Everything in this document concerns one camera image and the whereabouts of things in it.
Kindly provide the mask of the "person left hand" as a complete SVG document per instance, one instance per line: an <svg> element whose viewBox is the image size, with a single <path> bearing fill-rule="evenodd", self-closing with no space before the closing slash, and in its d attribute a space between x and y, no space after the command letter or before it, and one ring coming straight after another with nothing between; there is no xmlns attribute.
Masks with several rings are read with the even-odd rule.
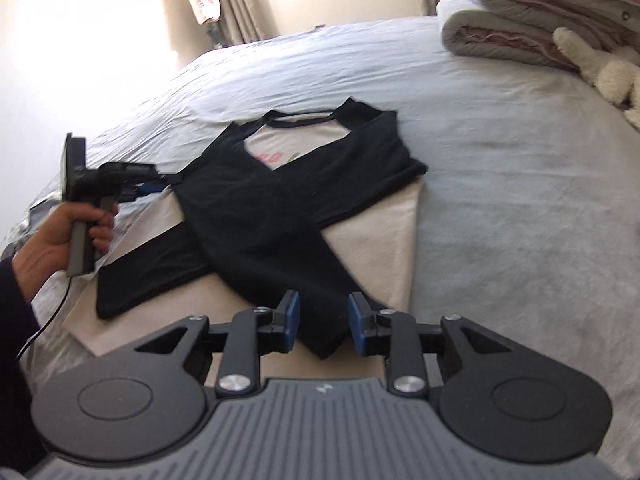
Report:
<svg viewBox="0 0 640 480"><path fill-rule="evenodd" d="M96 252L104 255L114 238L117 214L116 204L107 211L86 203L64 202L58 206L12 259L14 276L25 300L31 302L53 274L67 268L70 232L76 221L93 223L89 238Z"/></svg>

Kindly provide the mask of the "dark sleeved left forearm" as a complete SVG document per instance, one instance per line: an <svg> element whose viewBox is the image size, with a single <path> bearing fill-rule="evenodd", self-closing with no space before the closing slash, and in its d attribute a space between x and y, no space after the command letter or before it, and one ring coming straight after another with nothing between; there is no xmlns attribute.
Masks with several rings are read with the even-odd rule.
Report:
<svg viewBox="0 0 640 480"><path fill-rule="evenodd" d="M32 423L32 394L16 357L39 328L10 260L1 263L1 466L24 474L46 455Z"/></svg>

